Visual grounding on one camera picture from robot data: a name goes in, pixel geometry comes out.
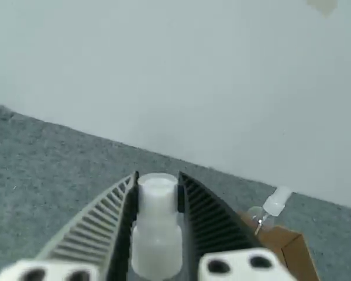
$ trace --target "plastic bottle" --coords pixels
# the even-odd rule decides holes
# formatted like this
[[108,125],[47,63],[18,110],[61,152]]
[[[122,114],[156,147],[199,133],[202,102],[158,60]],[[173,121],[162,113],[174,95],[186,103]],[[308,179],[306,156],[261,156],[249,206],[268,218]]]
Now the plastic bottle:
[[182,232],[177,223],[178,180],[163,173],[139,178],[139,213],[132,235],[132,268],[146,280],[177,275],[183,264]]
[[274,227],[276,217],[284,209],[291,193],[292,191],[287,187],[278,187],[262,207],[252,207],[247,211],[247,216],[254,222],[255,235],[260,231],[269,231]]

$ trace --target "gray carpet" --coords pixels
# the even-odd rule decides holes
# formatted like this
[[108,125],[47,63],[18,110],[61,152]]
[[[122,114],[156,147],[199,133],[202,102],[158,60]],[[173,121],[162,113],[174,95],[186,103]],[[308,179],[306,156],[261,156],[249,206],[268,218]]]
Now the gray carpet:
[[[132,171],[184,171],[235,210],[273,188],[0,108],[0,268],[34,257],[102,190]],[[351,209],[294,194],[278,220],[302,232],[321,280],[351,281]]]

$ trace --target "cardboard box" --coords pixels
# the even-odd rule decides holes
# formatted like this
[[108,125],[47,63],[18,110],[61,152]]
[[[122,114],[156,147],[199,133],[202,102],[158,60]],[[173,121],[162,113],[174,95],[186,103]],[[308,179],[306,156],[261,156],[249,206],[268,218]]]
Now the cardboard box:
[[[242,217],[250,225],[250,220]],[[283,227],[262,231],[257,236],[260,242],[275,253],[278,259],[298,281],[319,281],[308,247],[302,234]]]

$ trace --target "bottle cap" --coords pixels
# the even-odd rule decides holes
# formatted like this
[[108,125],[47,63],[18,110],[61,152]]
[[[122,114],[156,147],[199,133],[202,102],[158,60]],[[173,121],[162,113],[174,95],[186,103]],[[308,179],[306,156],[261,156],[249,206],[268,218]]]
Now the bottle cap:
[[268,197],[263,205],[263,209],[270,215],[278,217],[285,207],[287,199],[293,193],[288,187],[278,187],[275,192]]

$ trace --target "ribbed gripper pad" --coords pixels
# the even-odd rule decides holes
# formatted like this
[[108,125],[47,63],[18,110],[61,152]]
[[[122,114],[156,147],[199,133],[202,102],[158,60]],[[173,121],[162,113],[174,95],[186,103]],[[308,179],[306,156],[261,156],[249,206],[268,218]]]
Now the ribbed gripper pad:
[[81,210],[37,256],[97,265],[101,276],[126,280],[138,173],[122,179]]
[[197,280],[200,258],[206,253],[261,247],[248,226],[223,200],[202,183],[180,173],[178,210],[187,226],[190,280]]

